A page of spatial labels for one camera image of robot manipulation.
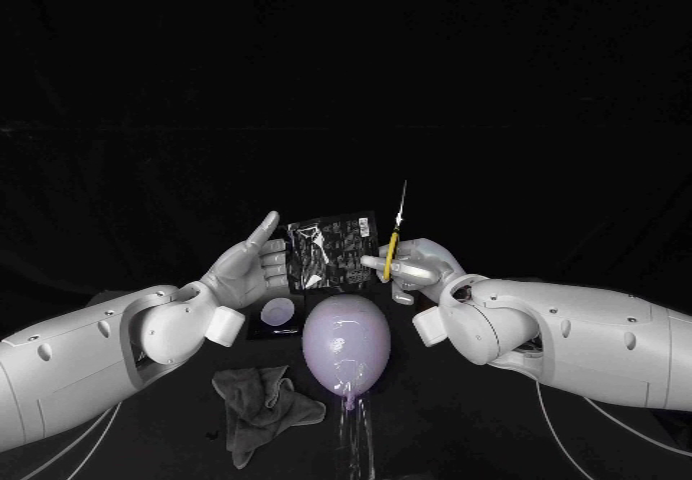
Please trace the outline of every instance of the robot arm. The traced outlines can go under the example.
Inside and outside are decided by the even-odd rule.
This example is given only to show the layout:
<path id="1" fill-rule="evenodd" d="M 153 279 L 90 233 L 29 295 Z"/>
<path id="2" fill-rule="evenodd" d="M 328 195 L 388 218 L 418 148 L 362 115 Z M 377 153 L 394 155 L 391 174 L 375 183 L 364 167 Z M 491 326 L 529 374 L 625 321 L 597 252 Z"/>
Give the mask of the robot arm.
<path id="1" fill-rule="evenodd" d="M 235 309 L 286 285 L 284 244 L 267 242 L 277 224 L 273 212 L 201 281 L 147 288 L 3 339 L 0 452 L 94 418 L 185 364 L 205 338 L 231 346 Z"/>
<path id="2" fill-rule="evenodd" d="M 382 263 L 362 262 L 378 269 Z M 414 317 L 427 346 L 450 339 L 475 364 L 594 400 L 692 411 L 691 316 L 609 290 L 480 275 L 450 275 L 437 281 L 440 296 L 429 295 L 430 284 L 401 275 L 414 269 L 427 270 L 427 278 L 439 270 L 426 260 L 400 261 L 400 285 L 439 303 Z"/>

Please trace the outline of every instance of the gray cloth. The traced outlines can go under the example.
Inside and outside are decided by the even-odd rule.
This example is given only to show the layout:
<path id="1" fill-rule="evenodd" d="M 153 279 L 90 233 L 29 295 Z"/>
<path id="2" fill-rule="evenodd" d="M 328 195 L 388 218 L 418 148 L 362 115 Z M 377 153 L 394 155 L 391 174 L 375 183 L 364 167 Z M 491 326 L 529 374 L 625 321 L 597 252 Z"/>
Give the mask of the gray cloth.
<path id="1" fill-rule="evenodd" d="M 325 420 L 326 407 L 283 378 L 289 366 L 217 372 L 212 385 L 227 402 L 227 450 L 244 468 L 256 449 L 292 426 Z"/>

